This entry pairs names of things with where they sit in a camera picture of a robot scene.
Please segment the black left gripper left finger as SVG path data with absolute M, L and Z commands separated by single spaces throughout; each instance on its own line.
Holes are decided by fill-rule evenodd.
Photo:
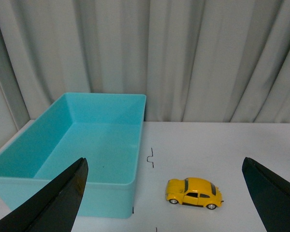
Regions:
M 0 220 L 0 232 L 70 232 L 87 181 L 80 158 L 26 202 Z

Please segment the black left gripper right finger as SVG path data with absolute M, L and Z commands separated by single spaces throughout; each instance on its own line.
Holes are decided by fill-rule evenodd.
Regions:
M 248 157 L 242 173 L 265 229 L 290 232 L 290 182 Z

